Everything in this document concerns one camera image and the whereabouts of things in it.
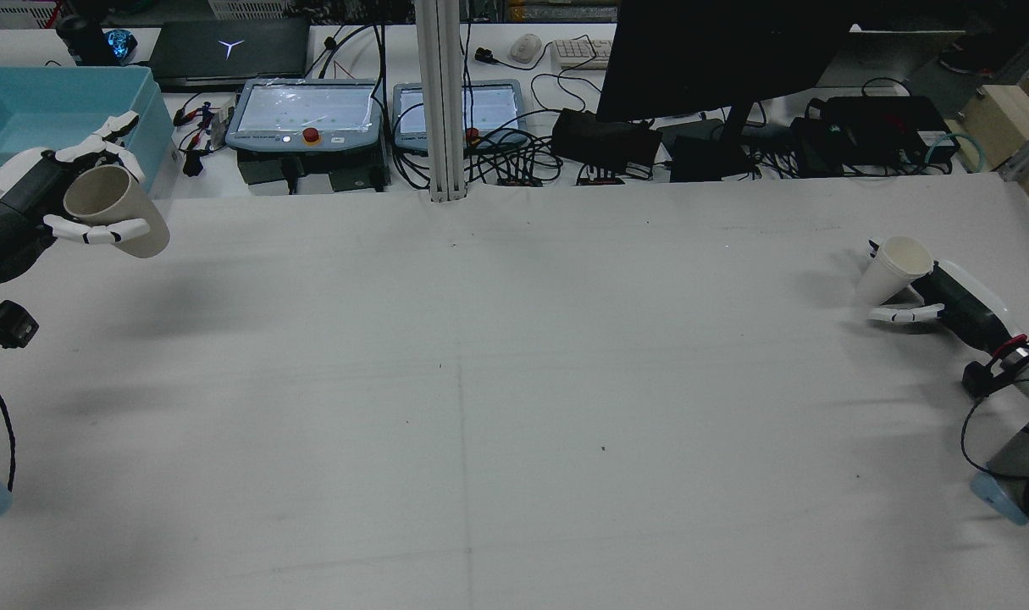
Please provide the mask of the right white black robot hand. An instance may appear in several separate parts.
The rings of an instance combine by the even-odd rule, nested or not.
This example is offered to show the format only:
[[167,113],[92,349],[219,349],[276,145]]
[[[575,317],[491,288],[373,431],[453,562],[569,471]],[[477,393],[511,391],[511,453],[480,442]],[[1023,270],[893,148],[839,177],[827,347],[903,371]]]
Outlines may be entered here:
[[928,274],[906,288],[920,298],[916,308],[871,308],[867,319],[877,323],[941,323],[953,336],[990,356],[1025,343],[1026,335],[1010,317],[1005,302],[987,286],[950,259],[935,260]]

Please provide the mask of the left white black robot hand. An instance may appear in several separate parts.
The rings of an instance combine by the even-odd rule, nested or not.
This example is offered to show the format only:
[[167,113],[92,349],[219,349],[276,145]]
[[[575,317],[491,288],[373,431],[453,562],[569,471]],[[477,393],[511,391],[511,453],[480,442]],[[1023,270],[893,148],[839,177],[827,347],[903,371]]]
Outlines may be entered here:
[[151,258],[169,229],[142,189],[138,158],[118,143],[140,115],[108,117],[82,142],[60,151],[33,147],[0,166],[0,283],[14,280],[62,238],[112,244]]

